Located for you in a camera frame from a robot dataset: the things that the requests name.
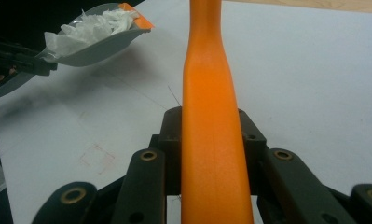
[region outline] wooden surface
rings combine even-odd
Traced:
[[[290,7],[315,7],[324,9],[372,12],[372,0],[228,0]]]

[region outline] tissue paper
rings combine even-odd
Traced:
[[[137,12],[122,9],[105,11],[103,15],[86,15],[83,11],[82,22],[61,26],[62,35],[45,32],[46,46],[56,58],[68,56],[110,35],[129,30],[133,19],[138,17]]]

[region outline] white tabletop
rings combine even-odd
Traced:
[[[30,223],[62,185],[99,189],[122,177],[178,106],[170,89],[181,102],[188,2],[137,9],[156,28],[127,49],[87,67],[60,65],[0,98],[15,223]],[[222,32],[239,108],[269,147],[295,152],[343,193],[372,183],[372,14],[224,2]]]

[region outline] white table surface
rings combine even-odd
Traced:
[[[181,102],[188,1],[137,7],[156,28],[113,57],[60,65],[0,98],[0,154],[15,223],[30,223],[73,181],[98,189]],[[295,152],[327,186],[372,183],[372,14],[223,3],[222,32],[239,108],[269,147]],[[170,199],[168,223],[179,223]]]

